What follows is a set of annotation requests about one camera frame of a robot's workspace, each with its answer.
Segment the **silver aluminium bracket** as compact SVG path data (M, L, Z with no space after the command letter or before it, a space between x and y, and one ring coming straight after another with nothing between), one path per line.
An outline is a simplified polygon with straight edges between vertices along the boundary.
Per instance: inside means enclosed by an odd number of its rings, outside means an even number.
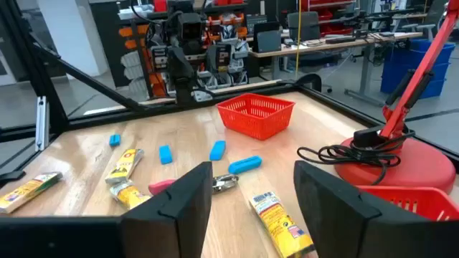
M43 151L49 145L49 103L45 96L37 98L35 150Z

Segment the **pink-handled hole punch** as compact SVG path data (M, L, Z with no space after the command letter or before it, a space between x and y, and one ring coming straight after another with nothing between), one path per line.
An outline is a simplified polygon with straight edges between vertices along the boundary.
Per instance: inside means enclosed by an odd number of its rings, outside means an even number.
M165 181L160 181L158 183L151 183L148 185L148 189L151 194L157 195L168 188L173 184L176 179L168 179ZM233 188L237 185L239 177L232 174L227 174L223 176L216 176L213 178L212 183L212 193L218 194L220 192L226 191L230 188Z

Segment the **storage rack with bins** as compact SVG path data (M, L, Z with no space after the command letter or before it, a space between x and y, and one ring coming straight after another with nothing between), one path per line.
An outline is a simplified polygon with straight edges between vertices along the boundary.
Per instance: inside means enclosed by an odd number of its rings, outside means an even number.
M246 0L194 0L194 10L204 13L203 53L187 59L197 71L197 83L210 92L248 82L244 61L249 44ZM166 0L129 0L118 10L128 53L120 63L130 90L143 91L150 99L175 98L169 82L167 49L162 39L163 22L167 19ZM196 93L197 102L211 99Z

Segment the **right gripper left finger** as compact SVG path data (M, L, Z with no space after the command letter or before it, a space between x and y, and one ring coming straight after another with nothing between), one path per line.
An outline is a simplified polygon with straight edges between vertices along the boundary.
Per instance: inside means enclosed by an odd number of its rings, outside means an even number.
M212 205L212 163L205 161L122 215L125 258L200 258Z

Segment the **red plastic basket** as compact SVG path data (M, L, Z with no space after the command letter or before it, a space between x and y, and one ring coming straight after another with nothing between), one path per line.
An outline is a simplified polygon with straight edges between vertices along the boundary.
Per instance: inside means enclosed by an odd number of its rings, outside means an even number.
M266 140L289 126L294 105L276 97L245 93L217 104L217 109L226 128Z
M433 221L459 221L459 206L443 191L432 187L358 186L406 211Z

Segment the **red desk lamp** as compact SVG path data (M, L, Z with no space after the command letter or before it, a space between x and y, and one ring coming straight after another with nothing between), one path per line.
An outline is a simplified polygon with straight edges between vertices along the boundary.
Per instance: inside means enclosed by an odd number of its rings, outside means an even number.
M386 123L356 131L341 144L348 153L341 155L344 162L334 168L343 180L354 185L434 187L451 192L453 163L440 150L415 140L404 121L433 78L434 63L457 20L459 0L449 0L444 21L417 69L408 71L387 98L382 109Z

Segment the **wooden desk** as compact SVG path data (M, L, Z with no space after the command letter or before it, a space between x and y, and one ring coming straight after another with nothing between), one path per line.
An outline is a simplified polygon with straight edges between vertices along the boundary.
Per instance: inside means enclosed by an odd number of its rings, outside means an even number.
M272 61L272 78L279 77L279 57L293 55L293 54L311 54L321 52L331 52L340 49L352 49L355 47L363 47L363 58L361 69L361 80L359 90L350 90L345 88L344 94L358 100L364 101L371 105L382 107L383 102L374 99L366 94L367 88L370 83L372 75L372 66L370 65L369 58L374 55L374 48L377 45L389 44L392 42L402 41L405 39L418 38L422 36L422 32L395 32L391 37L382 37L379 34L369 34L366 39L356 39L352 42L344 42L338 44L327 44L326 39L311 40L300 44L299 46L286 47L281 45L281 49L274 52L254 52L249 51L249 55L257 58L270 57Z

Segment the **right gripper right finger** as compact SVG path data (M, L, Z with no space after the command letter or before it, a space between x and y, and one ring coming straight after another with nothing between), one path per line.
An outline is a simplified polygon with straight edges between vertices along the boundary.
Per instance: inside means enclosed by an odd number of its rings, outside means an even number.
M387 202L305 161L295 162L293 182L320 258L394 258L388 234L368 229Z

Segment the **yellow crayon pack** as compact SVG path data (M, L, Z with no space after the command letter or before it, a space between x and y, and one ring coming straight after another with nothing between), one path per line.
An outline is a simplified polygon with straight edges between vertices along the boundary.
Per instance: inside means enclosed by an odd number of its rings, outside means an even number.
M114 185L127 181L143 156L142 149L127 149L118 159L114 169L105 177L105 182Z
M141 193L131 180L113 185L110 187L110 193L127 210L131 210L151 198L149 195Z
M49 189L62 178L61 172L48 172L35 176L12 192L0 197L0 214L10 214L43 191Z
M304 258L315 249L312 238L294 222L274 192L253 196L250 204L282 258Z

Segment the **black aluminium table frame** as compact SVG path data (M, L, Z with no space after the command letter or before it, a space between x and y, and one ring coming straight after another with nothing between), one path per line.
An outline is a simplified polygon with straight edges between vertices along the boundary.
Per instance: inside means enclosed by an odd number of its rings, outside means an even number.
M219 102L224 102L233 97L245 93L260 95L277 95L297 91L309 97L314 97L323 102L330 108L338 110L344 115L348 115L360 123L365 123L371 128L382 127L386 121L371 121L370 118L337 100L333 100L319 92L321 86L318 75L307 75L299 82L289 82L286 80L271 80L261 84L251 84L237 86L233 88L221 89L214 92L212 100L204 102L193 102L187 105L179 105L174 100L161 99L154 104L141 105L132 99L126 98L108 86L93 80L89 75L68 64L52 50L43 47L40 40L25 28L25 22L20 14L16 0L0 0L0 18L4 20L6 29L15 43L19 58L29 73L32 86L37 90L38 96L48 97L51 104L51 120L49 126L52 133L60 135L69 130L77 130L98 125L124 122L140 118L147 118L168 113L176 113L185 110L207 107ZM44 68L44 61L57 62L61 64L73 77L94 90L102 93L106 97L114 100L122 106L120 110L109 110L101 114L89 115L86 118L70 119L66 115L59 96L52 81Z

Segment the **black office chair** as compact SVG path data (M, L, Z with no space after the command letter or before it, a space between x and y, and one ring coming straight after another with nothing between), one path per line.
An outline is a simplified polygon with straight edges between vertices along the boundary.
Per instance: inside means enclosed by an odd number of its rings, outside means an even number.
M289 36L301 42L320 39L318 13L316 11L294 12L287 15Z

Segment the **black monitor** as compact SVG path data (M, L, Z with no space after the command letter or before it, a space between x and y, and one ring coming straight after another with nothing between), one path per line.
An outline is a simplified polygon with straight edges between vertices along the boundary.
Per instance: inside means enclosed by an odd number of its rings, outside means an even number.
M254 25L252 50L257 53L276 52L281 50L280 23L269 21Z

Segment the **red bin shelf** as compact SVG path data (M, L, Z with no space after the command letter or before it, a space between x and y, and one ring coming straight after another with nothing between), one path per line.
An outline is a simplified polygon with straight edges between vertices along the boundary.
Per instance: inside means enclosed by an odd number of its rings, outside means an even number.
M351 22L360 15L356 0L298 0L301 11L315 11L322 37L351 34Z

